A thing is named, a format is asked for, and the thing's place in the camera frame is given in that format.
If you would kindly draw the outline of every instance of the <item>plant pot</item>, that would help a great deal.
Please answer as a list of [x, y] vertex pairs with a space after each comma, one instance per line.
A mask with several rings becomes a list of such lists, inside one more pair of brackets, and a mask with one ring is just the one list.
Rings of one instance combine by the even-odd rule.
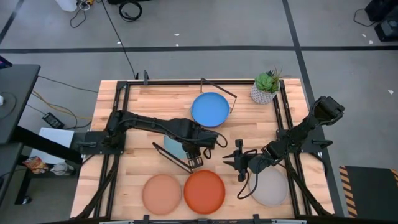
[[251, 98], [259, 104], [267, 104], [272, 102], [278, 91], [274, 93], [269, 93], [263, 90], [259, 90], [257, 88], [256, 82], [254, 82], [253, 87], [251, 88]]

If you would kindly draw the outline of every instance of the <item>succulent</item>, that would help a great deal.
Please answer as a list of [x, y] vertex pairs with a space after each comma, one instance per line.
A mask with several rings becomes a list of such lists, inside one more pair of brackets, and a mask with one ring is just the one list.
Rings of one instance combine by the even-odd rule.
[[275, 93], [279, 90], [280, 72], [275, 68], [268, 72], [261, 73], [256, 77], [256, 85], [259, 90]]

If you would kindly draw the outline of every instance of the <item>gray concrete floor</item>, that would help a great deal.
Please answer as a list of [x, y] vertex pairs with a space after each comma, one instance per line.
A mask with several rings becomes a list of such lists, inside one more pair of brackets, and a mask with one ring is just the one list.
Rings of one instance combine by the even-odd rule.
[[[17, 4], [17, 0], [5, 2], [0, 7], [0, 30]], [[367, 46], [369, 40], [373, 41], [372, 46], [397, 45], [381, 43], [372, 27], [361, 27], [352, 21], [354, 11], [368, 2], [289, 0], [300, 45]], [[152, 0], [142, 2], [143, 15], [133, 23], [122, 21], [115, 6], [106, 6], [126, 47], [293, 46], [279, 0]], [[74, 13], [61, 11], [53, 0], [25, 0], [0, 43], [0, 50], [121, 47], [102, 5], [96, 3], [87, 11], [86, 22], [76, 29], [69, 26]], [[363, 14], [358, 19], [368, 22]], [[122, 52], [1, 55], [12, 63], [39, 64], [42, 76], [93, 90], [98, 89], [100, 80], [133, 77]], [[145, 69], [151, 78], [252, 78], [274, 65], [283, 67], [286, 77], [302, 77], [294, 51], [128, 52], [127, 55], [136, 72]], [[303, 56], [315, 97], [331, 95], [346, 107], [339, 123], [324, 128], [326, 138], [335, 142], [329, 147], [333, 167], [398, 169], [395, 147], [398, 140], [394, 136], [398, 123], [395, 116], [398, 53], [303, 52]], [[35, 90], [80, 116], [93, 114], [95, 94], [42, 79]], [[388, 90], [396, 93], [390, 95]], [[73, 118], [50, 110], [35, 98], [29, 104], [73, 125]], [[20, 125], [38, 132], [40, 127], [47, 127], [41, 116], [26, 108]], [[29, 188], [34, 201], [17, 206], [13, 202], [22, 177], [21, 172], [14, 174], [0, 208], [0, 223], [42, 223], [69, 217], [76, 179], [34, 180]]]

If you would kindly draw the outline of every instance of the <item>potted succulent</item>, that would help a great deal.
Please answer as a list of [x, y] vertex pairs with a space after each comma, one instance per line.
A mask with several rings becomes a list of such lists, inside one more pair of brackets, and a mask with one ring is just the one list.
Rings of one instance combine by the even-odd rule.
[[251, 98], [259, 104], [267, 104], [274, 99], [280, 88], [280, 72], [275, 68], [261, 73], [251, 88]]

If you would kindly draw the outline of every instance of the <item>wooden table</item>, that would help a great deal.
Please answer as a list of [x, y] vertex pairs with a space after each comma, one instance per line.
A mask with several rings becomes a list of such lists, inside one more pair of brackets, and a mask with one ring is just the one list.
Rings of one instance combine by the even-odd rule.
[[[105, 128], [113, 105], [116, 80], [102, 81], [95, 106], [91, 130], [101, 131]], [[299, 79], [285, 79], [287, 98], [294, 125], [299, 124], [308, 115], [302, 84]], [[145, 182], [156, 174], [170, 174], [176, 177], [183, 187], [188, 174], [175, 164], [161, 156], [152, 146], [152, 142], [163, 146], [162, 134], [131, 129], [127, 132], [126, 150], [120, 158], [118, 178], [113, 203], [112, 220], [142, 220], [144, 215], [150, 219], [243, 219], [252, 218], [257, 213], [260, 218], [293, 218], [290, 195], [278, 207], [265, 207], [252, 197], [238, 200], [236, 195], [243, 183], [238, 182], [237, 172], [222, 163], [222, 157], [235, 150], [234, 140], [243, 139], [244, 151], [260, 149], [276, 138], [277, 121], [274, 105], [259, 105], [252, 101], [250, 91], [252, 85], [222, 85], [223, 88], [238, 96], [233, 112], [227, 121], [216, 131], [225, 135], [228, 147], [222, 149], [216, 146], [210, 160], [204, 160], [204, 166], [197, 170], [211, 170], [223, 179], [226, 186], [226, 198], [223, 206], [210, 215], [198, 215], [191, 211], [184, 199], [176, 210], [169, 215], [153, 215], [142, 204], [141, 192]], [[211, 86], [204, 85], [203, 91], [213, 91], [226, 97], [230, 105], [234, 98]], [[149, 85], [132, 86], [129, 95], [128, 110], [134, 113], [157, 117], [160, 119], [192, 118], [190, 107], [200, 94], [200, 85]], [[282, 110], [284, 127], [287, 127], [283, 111], [282, 97], [279, 94], [279, 104]], [[78, 215], [90, 201], [98, 188], [103, 156], [98, 155], [88, 161], [81, 169], [76, 188], [71, 217]], [[301, 154], [301, 161], [308, 188], [326, 210], [333, 213], [333, 206], [324, 175], [323, 166], [309, 154]], [[276, 166], [284, 174], [281, 166]], [[298, 202], [300, 211], [304, 214], [303, 201], [299, 188]], [[101, 215], [104, 215], [108, 193], [104, 193]]]

